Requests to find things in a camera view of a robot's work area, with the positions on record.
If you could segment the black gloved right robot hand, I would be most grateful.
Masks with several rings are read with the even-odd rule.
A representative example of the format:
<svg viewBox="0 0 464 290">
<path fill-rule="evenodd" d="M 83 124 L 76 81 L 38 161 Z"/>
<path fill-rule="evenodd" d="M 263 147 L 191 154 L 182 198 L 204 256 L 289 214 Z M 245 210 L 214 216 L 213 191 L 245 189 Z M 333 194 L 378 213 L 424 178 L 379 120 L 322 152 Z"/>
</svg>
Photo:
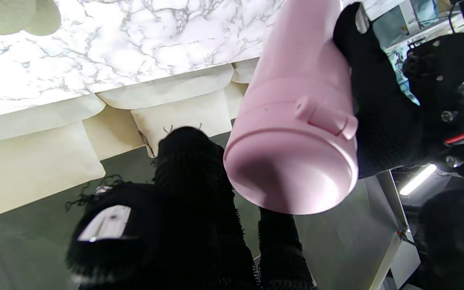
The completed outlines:
<svg viewBox="0 0 464 290">
<path fill-rule="evenodd" d="M 278 190 L 286 180 L 276 165 L 289 173 L 322 169 L 303 148 L 312 144 L 293 139 L 246 150 L 239 177 L 260 177 L 247 185 Z M 286 197 L 278 193 L 261 194 L 268 209 L 259 207 L 254 264 L 223 154 L 202 131 L 181 127 L 159 143 L 155 183 L 116 180 L 81 195 L 85 211 L 66 255 L 79 290 L 322 290 L 288 214 L 291 204 L 272 200 Z M 424 290 L 464 290 L 464 191 L 431 198 L 419 219 L 428 251 Z"/>
</svg>

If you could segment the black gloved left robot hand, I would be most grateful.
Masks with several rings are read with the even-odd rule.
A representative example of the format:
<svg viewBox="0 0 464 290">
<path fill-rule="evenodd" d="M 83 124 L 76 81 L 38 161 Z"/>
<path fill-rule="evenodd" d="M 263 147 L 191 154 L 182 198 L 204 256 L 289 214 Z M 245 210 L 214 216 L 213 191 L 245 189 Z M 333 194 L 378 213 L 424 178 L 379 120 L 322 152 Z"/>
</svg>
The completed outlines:
<svg viewBox="0 0 464 290">
<path fill-rule="evenodd" d="M 430 163 L 423 110 L 401 91 L 361 2 L 341 11 L 333 41 L 351 68 L 352 95 L 358 106 L 359 179 Z"/>
</svg>

